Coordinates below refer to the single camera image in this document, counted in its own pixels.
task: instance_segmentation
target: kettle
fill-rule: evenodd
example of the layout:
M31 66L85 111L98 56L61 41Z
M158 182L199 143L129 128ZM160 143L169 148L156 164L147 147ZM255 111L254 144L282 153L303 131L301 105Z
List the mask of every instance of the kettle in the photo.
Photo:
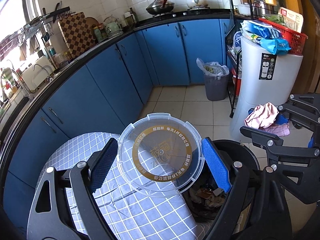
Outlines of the kettle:
M105 23L105 21L108 18L114 18L115 20L111 21L109 23ZM105 25L106 32L107 32L108 36L112 35L115 32L118 32L119 30L121 30L121 26L120 26L119 23L117 23L117 18L116 17L109 16L109 17L105 18L103 22L104 22L104 25Z

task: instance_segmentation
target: blue gripper pad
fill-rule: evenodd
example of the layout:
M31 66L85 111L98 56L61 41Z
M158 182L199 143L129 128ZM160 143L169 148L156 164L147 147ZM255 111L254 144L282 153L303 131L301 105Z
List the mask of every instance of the blue gripper pad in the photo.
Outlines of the blue gripper pad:
M223 163L219 150L215 147L212 141L208 138L204 138L201 141L201 148L204 155L204 159L218 185L225 192L229 192L231 189L231 183L229 180L229 169Z
M105 147L100 151L93 153L91 156L93 161L88 160L88 164L91 170L91 180L89 190L94 193L98 188L102 187L102 184L117 156L118 142L111 138Z

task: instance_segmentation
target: green vegetables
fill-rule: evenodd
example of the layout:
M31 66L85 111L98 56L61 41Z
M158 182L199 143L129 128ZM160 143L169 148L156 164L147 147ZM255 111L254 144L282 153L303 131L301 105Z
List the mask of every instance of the green vegetables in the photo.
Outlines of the green vegetables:
M269 14L269 15L264 15L264 17L269 20L270 22L278 23L281 25L285 25L284 19L282 15L278 14Z

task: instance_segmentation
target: checkered cutting board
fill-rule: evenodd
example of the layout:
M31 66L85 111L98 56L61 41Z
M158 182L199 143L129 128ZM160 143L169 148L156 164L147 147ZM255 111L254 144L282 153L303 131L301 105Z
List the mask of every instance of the checkered cutting board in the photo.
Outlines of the checkered cutting board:
M84 13L77 13L59 21L59 27L73 58L94 46L94 39Z

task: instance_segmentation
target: clear plastic lid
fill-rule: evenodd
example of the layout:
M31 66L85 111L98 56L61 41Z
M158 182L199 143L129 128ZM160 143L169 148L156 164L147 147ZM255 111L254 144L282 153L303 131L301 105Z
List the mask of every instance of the clear plastic lid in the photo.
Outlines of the clear plastic lid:
M119 138L117 166L123 178L150 197L187 190L204 165L201 137L189 123L166 113L129 124Z

